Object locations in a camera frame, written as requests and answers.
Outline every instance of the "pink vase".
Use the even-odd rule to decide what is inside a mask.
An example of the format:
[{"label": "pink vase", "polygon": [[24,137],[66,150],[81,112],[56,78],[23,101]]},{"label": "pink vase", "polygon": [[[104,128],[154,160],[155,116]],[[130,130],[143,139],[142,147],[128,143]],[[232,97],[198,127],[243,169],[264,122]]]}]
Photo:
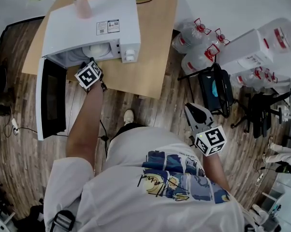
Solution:
[{"label": "pink vase", "polygon": [[92,9],[88,3],[88,0],[75,0],[73,3],[75,4],[79,18],[86,19],[92,17]]}]

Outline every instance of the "cardboard box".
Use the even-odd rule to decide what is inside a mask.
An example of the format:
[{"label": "cardboard box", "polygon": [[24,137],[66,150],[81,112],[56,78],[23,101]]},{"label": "cardboard box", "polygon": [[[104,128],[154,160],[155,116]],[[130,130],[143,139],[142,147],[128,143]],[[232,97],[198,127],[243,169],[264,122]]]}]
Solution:
[{"label": "cardboard box", "polygon": [[260,33],[252,29],[224,47],[217,56],[217,63],[228,74],[234,74],[272,64],[273,54]]}]

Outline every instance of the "wooden floor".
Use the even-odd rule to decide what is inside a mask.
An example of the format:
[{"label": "wooden floor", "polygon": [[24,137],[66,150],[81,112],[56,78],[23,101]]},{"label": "wooden floor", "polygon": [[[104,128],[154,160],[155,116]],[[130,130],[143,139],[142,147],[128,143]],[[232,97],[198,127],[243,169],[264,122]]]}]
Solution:
[{"label": "wooden floor", "polygon": [[[36,76],[22,74],[21,69],[29,45],[39,27],[41,20],[12,26],[5,33],[0,45],[0,60],[8,60],[8,86],[14,87],[16,101],[12,106],[14,118],[20,127],[36,130],[35,119],[35,89]],[[132,108],[138,123],[166,128],[179,135],[190,143],[190,128],[185,115],[184,104],[191,102],[191,96],[186,81],[177,81],[181,75],[182,57],[172,48],[170,49],[166,74],[164,78],[160,100],[139,99],[136,95],[115,90],[108,90],[104,94],[102,108],[102,122],[109,138],[123,126],[125,111]],[[203,104],[197,78],[191,78],[195,102]],[[234,90],[234,97],[240,99],[244,90]],[[68,135],[76,116],[85,98],[85,92],[77,83],[69,83],[66,87],[66,116]],[[260,187],[255,186],[259,174],[255,172],[253,163],[259,159],[257,167],[263,166],[261,156],[266,150],[268,138],[255,140],[252,134],[244,134],[244,126],[231,129],[230,125],[243,116],[238,105],[232,106],[232,115],[228,119],[216,116],[218,123],[222,124],[228,138],[228,144],[220,154],[227,175],[232,194],[245,207],[249,208],[259,194],[268,190],[275,178],[275,173],[265,171],[266,178]],[[17,218],[28,215],[31,206],[38,204],[44,197],[48,177],[53,160],[65,157],[66,137],[52,136],[43,142],[36,140],[36,136],[29,130],[22,130],[17,136],[6,138],[3,127],[8,122],[8,116],[0,116],[0,182],[2,190],[7,192],[7,199],[14,206],[11,210],[16,212]],[[273,118],[273,126],[268,135],[273,135],[275,141],[281,142],[287,125],[279,125]],[[11,125],[5,128],[10,133]],[[102,170],[105,160],[103,142],[100,142],[96,155],[96,174]]]}]

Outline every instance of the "white plate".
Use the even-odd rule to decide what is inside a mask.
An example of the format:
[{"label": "white plate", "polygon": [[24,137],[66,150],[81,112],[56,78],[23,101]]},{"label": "white plate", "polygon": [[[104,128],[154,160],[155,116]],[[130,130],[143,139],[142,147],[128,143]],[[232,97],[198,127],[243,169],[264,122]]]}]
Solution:
[{"label": "white plate", "polygon": [[82,47],[83,53],[89,58],[100,58],[111,52],[110,43],[102,43]]}]

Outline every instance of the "black cable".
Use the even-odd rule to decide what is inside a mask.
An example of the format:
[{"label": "black cable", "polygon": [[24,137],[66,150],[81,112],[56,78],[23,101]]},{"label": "black cable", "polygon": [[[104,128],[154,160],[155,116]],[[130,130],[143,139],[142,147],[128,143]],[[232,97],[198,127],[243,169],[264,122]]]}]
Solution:
[{"label": "black cable", "polygon": [[261,167],[260,170],[264,170],[264,169],[269,169],[269,170],[272,170],[272,171],[276,171],[275,169],[272,169],[272,168],[265,168],[265,167]]},{"label": "black cable", "polygon": [[101,137],[99,137],[99,138],[105,142],[105,153],[106,153],[106,157],[107,157],[107,155],[108,155],[108,146],[107,146],[107,141],[109,140],[109,138],[107,137],[107,130],[106,130],[105,126],[103,125],[101,119],[100,119],[100,123],[101,123],[101,125],[102,125],[103,130],[105,131],[105,135],[104,135],[104,136],[101,136]]},{"label": "black cable", "polygon": [[6,133],[5,133],[5,131],[3,131],[6,138],[9,138],[11,136],[12,130],[13,130],[13,127],[11,127],[11,131],[10,131],[9,136],[7,136]]},{"label": "black cable", "polygon": [[3,133],[5,134],[5,137],[6,137],[6,138],[9,138],[9,137],[11,136],[12,129],[13,129],[13,128],[11,127],[10,134],[9,134],[9,136],[7,136],[6,133],[5,133],[5,128],[6,128],[6,126],[8,126],[8,124],[10,123],[10,119],[11,119],[11,114],[9,114],[8,122],[7,122],[7,124],[4,126],[4,128],[2,129],[2,130],[3,130]]},{"label": "black cable", "polygon": [[99,121],[100,121],[100,123],[101,123],[101,125],[102,125],[102,127],[103,127],[103,129],[104,129],[104,131],[105,131],[105,135],[107,136],[107,131],[106,131],[105,126],[104,126],[103,123],[102,123],[102,120],[100,119]]},{"label": "black cable", "polygon": [[261,175],[261,173],[260,173],[260,171],[259,171],[260,169],[257,169],[257,167],[255,166],[255,163],[256,163],[257,161],[258,161],[258,159],[255,159],[255,160],[254,160],[254,162],[253,162],[253,168],[254,168],[254,170],[255,170],[256,173],[258,173],[259,175]]},{"label": "black cable", "polygon": [[26,127],[20,127],[20,128],[18,128],[18,130],[19,129],[26,129],[26,130],[30,130],[30,131],[33,131],[33,132],[35,132],[35,133],[37,133],[37,131],[35,131],[35,130],[33,130],[33,129],[30,129],[30,128],[26,128]]}]

